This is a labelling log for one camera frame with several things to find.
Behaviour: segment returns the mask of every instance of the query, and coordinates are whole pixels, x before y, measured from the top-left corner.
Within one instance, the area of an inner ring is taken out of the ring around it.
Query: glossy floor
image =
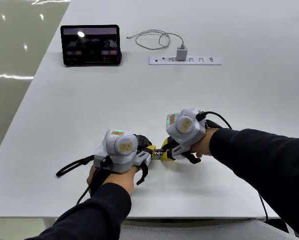
[[[0,0],[0,144],[69,2]],[[0,218],[0,239],[23,239],[43,229],[41,219]]]

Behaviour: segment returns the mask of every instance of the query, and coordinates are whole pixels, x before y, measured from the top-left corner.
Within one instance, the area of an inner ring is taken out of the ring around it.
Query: wall outlet
[[[175,56],[150,56],[149,65],[222,65],[219,56],[187,56],[186,61],[176,61]]]

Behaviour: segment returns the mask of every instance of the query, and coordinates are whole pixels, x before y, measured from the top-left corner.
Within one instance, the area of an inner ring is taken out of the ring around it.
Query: cord
[[[91,186],[93,184],[93,180],[96,179],[97,175],[99,175],[103,168],[106,168],[109,164],[113,163],[110,156],[106,156],[100,161],[99,168],[93,173],[93,176],[91,177],[91,181],[83,194],[79,197],[79,199],[76,202],[76,205],[80,204],[81,200],[84,198],[84,196],[88,193],[88,191],[91,189]]]
[[[262,198],[262,196],[260,195],[260,193],[258,193],[258,196],[259,196],[259,199],[260,199],[261,205],[263,206],[263,209],[264,209],[264,212],[265,212],[265,223],[267,223],[267,222],[269,221],[269,215],[268,215],[268,211],[266,211],[266,207],[265,207],[265,204],[264,204],[263,198]]]
[[[145,45],[142,45],[138,42],[138,39],[139,37],[141,36],[146,36],[146,35],[158,35],[159,36],[159,39],[158,39],[158,44],[160,45],[160,47],[157,47],[157,48],[151,48],[151,47],[148,47],[148,46],[145,46]],[[127,36],[126,38],[127,39],[133,39],[135,38],[135,42],[137,45],[139,45],[140,47],[142,48],[145,48],[145,49],[148,49],[148,50],[160,50],[160,49],[167,49],[169,46],[170,46],[170,43],[171,43],[171,38],[170,38],[170,35],[173,35],[173,36],[176,36],[176,37],[179,37],[182,41],[182,44],[181,44],[181,48],[183,49],[185,47],[184,45],[184,40],[181,36],[175,34],[175,33],[172,33],[172,32],[165,32],[165,31],[162,31],[162,30],[158,30],[158,29],[149,29],[149,30],[145,30],[145,31],[142,31],[142,32],[139,32],[139,33],[136,33],[134,34],[133,36]],[[166,45],[162,44],[161,43],[161,39],[163,36],[166,36],[167,39],[168,39],[168,42]]]
[[[202,121],[203,119],[206,118],[207,114],[212,114],[212,115],[218,116],[220,119],[223,120],[224,123],[226,123],[226,125],[228,126],[229,129],[231,129],[231,130],[233,129],[231,127],[231,125],[228,123],[228,121],[225,120],[224,117],[222,117],[220,114],[218,114],[217,112],[214,112],[214,111],[202,111],[202,112],[200,112],[199,114],[196,115],[196,119],[200,122],[200,121]]]
[[[207,114],[212,114],[212,115],[218,116],[220,119],[223,120],[224,123],[226,123],[226,125],[228,126],[229,129],[231,129],[231,130],[233,129],[231,127],[231,125],[228,123],[228,121],[225,120],[224,117],[222,117],[220,114],[218,114],[217,112],[214,112],[214,111],[202,111],[202,112],[200,112],[200,113],[198,113],[196,115],[196,119],[200,122],[200,121],[202,121],[203,119],[206,118]],[[261,205],[263,206],[263,209],[264,209],[264,212],[265,212],[265,223],[267,223],[269,221],[268,211],[266,210],[266,207],[265,207],[265,204],[264,204],[264,200],[263,200],[263,198],[262,198],[262,196],[261,196],[261,194],[259,192],[258,192],[258,196],[259,196]]]

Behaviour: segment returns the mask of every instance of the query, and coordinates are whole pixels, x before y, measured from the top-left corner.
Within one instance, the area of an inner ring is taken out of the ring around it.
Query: white cable
[[[146,36],[146,35],[158,35],[159,36],[159,39],[158,39],[158,44],[160,45],[160,47],[157,47],[157,48],[151,48],[151,47],[148,47],[148,46],[145,46],[145,45],[142,45],[138,42],[138,39],[140,36]],[[126,38],[127,39],[133,39],[135,38],[135,42],[137,45],[139,45],[140,47],[142,48],[145,48],[145,49],[148,49],[148,50],[160,50],[160,49],[167,49],[169,46],[170,46],[170,43],[171,43],[171,38],[169,35],[174,35],[176,37],[179,37],[182,41],[182,44],[181,44],[181,48],[184,48],[185,45],[184,45],[184,40],[181,36],[175,34],[175,33],[172,33],[172,32],[166,32],[166,31],[162,31],[162,30],[158,30],[158,29],[149,29],[149,30],[145,30],[145,31],[142,31],[142,32],[139,32],[133,36],[127,36]],[[168,39],[168,42],[166,45],[163,45],[161,44],[161,39],[163,36],[166,36],[167,39]]]

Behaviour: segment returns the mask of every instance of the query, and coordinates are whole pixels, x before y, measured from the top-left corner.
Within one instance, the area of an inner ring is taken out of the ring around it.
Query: person
[[[209,128],[191,147],[198,158],[213,156],[252,185],[275,212],[299,234],[299,138],[259,130]],[[95,171],[90,170],[87,183]],[[94,195],[76,205],[39,236],[29,240],[119,239],[120,224],[131,210],[132,167],[111,174]]]

